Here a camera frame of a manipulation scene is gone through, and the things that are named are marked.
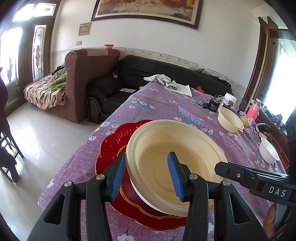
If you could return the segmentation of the person right hand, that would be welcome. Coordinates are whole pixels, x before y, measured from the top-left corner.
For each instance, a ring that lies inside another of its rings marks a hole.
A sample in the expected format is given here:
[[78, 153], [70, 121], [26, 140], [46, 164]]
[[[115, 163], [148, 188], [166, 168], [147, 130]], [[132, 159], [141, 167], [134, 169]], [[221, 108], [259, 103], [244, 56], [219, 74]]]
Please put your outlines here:
[[274, 228], [274, 223], [273, 223], [275, 219], [275, 215], [276, 215], [276, 209], [275, 209], [275, 204], [273, 204], [269, 208], [263, 222], [263, 230], [269, 239], [271, 239], [275, 235], [276, 229]]

